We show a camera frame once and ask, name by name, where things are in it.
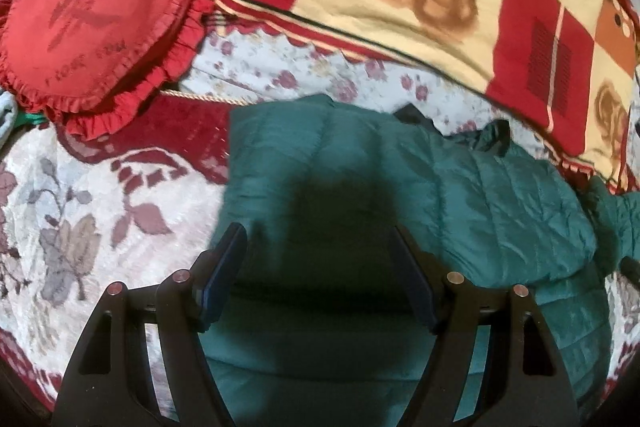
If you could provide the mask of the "green quilted puffer jacket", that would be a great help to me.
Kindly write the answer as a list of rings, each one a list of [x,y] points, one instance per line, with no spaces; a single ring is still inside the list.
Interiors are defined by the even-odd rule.
[[[248,235],[224,315],[202,337],[240,426],[393,426],[435,339],[387,242],[487,288],[529,287],[580,416],[610,363],[606,278],[639,254],[639,197],[570,186],[508,124],[445,136],[323,95],[235,109],[219,228]]]

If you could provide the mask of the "white maroon floral bedspread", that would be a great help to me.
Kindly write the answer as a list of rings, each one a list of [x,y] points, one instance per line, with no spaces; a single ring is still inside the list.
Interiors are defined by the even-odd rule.
[[[1,157],[1,373],[37,421],[109,283],[160,283],[224,233],[230,117],[240,107],[162,95],[109,138],[55,124]],[[622,259],[605,281],[610,363],[597,406],[634,373],[639,311]]]

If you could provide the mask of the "small-flower print white sheet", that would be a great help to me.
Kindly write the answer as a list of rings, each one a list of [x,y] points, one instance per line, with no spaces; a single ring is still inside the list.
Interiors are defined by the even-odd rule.
[[[353,63],[341,53],[324,54],[311,44],[294,46],[261,30],[209,35],[177,90],[236,103],[325,94],[384,113],[412,104],[443,134],[480,129],[503,118],[509,121],[513,141],[529,155],[551,158],[527,124],[435,69],[381,60]]]

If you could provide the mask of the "red heart-shaped ruffled pillow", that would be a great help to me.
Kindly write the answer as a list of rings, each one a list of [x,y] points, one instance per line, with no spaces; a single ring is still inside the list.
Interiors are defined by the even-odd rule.
[[[214,0],[1,0],[1,86],[85,140],[191,67]]]

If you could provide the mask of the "red cream rose blanket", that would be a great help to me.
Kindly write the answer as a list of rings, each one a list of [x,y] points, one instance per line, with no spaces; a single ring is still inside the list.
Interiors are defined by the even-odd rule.
[[[356,60],[434,67],[531,124],[566,171],[630,191],[630,0],[216,0],[224,20]]]

